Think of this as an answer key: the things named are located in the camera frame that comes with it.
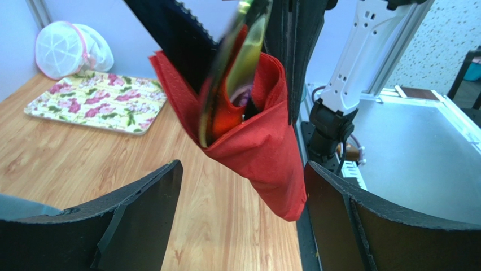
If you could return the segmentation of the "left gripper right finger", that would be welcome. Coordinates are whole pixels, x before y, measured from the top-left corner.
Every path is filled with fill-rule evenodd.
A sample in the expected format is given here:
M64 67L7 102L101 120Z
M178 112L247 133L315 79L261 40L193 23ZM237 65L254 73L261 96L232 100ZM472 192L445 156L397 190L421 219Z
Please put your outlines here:
M309 161L307 206L323 270L479 270L480 226L402 207Z

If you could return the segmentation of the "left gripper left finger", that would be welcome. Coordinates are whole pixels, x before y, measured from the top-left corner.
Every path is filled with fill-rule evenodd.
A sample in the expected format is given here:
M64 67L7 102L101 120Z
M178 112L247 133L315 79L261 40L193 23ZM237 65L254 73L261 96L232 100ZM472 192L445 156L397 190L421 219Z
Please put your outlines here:
M182 175L172 160L57 215L1 220L1 269L160 270Z

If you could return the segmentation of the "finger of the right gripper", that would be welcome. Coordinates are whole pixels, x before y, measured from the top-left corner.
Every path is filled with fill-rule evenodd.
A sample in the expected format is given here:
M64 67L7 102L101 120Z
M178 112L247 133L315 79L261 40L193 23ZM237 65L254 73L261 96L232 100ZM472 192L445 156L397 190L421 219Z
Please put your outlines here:
M273 1L264 49L284 66L290 125L299 116L307 66L324 24L325 11L337 3L337 0Z
M164 54L197 94L208 76L217 42L203 24L174 0L125 0Z

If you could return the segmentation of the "purple iridescent spoon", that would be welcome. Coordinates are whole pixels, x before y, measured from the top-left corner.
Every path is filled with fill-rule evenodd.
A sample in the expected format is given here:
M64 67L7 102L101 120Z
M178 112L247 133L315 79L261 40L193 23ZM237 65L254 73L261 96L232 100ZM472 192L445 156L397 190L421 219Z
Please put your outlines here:
M203 148L244 121L272 4L238 4L201 90L199 143Z

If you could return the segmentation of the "red paper napkin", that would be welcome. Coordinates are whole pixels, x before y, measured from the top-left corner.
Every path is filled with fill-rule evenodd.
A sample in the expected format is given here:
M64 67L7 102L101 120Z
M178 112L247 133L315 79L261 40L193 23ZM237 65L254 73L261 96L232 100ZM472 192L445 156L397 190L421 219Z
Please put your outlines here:
M198 136L199 95L162 50L149 60L184 131L195 144L209 158L249 179L273 213L286 221L297 221L307 194L298 142L287 121L288 91L281 62L260 53L252 91L260 112L203 148Z

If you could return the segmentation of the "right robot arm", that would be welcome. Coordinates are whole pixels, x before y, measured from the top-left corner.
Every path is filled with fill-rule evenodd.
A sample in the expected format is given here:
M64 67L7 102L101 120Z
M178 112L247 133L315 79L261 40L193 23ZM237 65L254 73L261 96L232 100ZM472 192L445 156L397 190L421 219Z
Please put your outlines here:
M255 69L262 52L287 68L289 124L299 114L307 65L336 1L240 1L226 32L215 42L181 1L127 1L128 7L161 47L181 76L201 96L194 133L207 148L239 125L220 119L220 98L260 110L253 99ZM314 134L309 149L331 158L353 132L361 89L357 81L379 58L391 33L418 1L357 1L353 23L333 75L311 112Z

